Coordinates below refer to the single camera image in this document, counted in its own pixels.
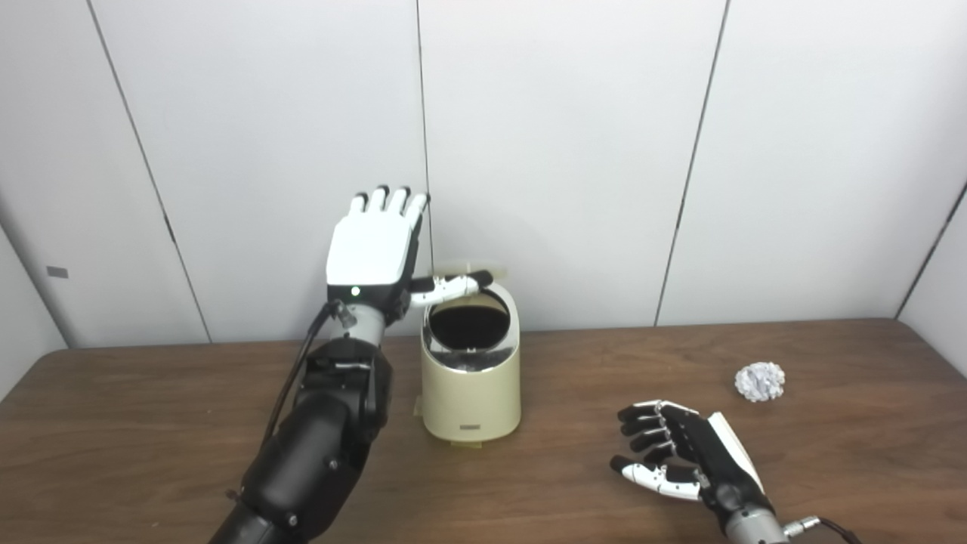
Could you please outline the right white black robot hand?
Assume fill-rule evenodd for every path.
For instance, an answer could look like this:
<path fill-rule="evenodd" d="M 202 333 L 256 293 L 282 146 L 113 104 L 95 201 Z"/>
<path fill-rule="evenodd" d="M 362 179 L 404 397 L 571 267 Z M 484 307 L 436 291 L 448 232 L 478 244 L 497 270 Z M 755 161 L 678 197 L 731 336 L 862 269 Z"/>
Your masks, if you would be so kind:
<path fill-rule="evenodd" d="M 719 411 L 701 416 L 672 400 L 643 400 L 616 416 L 636 453 L 609 462 L 622 478 L 666 498 L 705 504 L 721 531 L 736 516 L 776 513 L 752 458 Z"/>

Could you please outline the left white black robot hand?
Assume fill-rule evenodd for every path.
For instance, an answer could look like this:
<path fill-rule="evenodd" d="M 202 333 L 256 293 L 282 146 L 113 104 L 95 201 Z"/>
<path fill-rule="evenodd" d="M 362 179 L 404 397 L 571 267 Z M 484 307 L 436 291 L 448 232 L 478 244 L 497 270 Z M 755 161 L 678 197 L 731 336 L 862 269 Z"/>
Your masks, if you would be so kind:
<path fill-rule="evenodd" d="M 402 320 L 411 307 L 437 305 L 478 293 L 494 282 L 490 270 L 416 277 L 420 231 L 431 202 L 407 186 L 377 186 L 357 193 L 338 221 L 326 261 L 329 305 L 369 308 L 384 324 Z"/>

